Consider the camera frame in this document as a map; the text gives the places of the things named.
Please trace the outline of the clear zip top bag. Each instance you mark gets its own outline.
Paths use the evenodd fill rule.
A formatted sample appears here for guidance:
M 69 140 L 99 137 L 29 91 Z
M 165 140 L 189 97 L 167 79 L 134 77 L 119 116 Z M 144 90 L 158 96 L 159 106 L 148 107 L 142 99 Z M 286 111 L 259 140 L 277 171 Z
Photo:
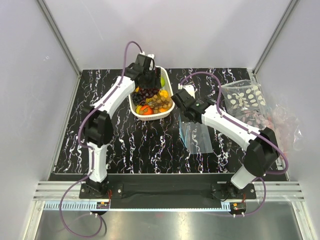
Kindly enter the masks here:
M 179 135 L 191 155 L 213 153 L 208 127 L 188 120 L 179 114 Z

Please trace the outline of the yellow pear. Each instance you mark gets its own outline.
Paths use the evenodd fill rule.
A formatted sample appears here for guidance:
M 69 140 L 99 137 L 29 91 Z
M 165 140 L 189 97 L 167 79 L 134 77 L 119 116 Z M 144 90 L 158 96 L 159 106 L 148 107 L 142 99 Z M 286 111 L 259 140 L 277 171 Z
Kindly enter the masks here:
M 164 97 L 165 99 L 169 96 L 169 93 L 166 91 L 166 90 L 164 90 L 164 89 L 161 89 L 160 91 L 159 91 L 159 95 L 161 96 L 161 97 Z

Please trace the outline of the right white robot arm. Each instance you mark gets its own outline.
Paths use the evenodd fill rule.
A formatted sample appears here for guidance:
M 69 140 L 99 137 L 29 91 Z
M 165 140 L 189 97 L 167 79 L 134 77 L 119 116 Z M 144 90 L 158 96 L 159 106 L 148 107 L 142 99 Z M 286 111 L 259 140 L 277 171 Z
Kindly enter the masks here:
M 237 143 L 244 151 L 242 166 L 227 185 L 228 195 L 239 198 L 245 187 L 262 177 L 279 158 L 280 150 L 274 131 L 245 124 L 222 111 L 206 97 L 196 100 L 187 90 L 181 89 L 171 99 L 190 121 L 213 128 Z

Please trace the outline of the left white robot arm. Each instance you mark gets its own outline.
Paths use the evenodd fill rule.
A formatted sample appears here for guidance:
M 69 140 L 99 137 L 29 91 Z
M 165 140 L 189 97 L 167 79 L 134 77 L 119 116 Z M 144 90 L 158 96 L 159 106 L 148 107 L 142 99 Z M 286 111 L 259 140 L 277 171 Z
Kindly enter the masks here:
M 108 193 L 106 155 L 107 144 L 114 135 L 112 116 L 136 88 L 158 89 L 160 86 L 155 55 L 142 52 L 135 62 L 124 68 L 124 73 L 100 100 L 83 108 L 85 118 L 78 134 L 84 137 L 83 146 L 88 148 L 89 170 L 85 183 L 95 197 L 103 198 Z

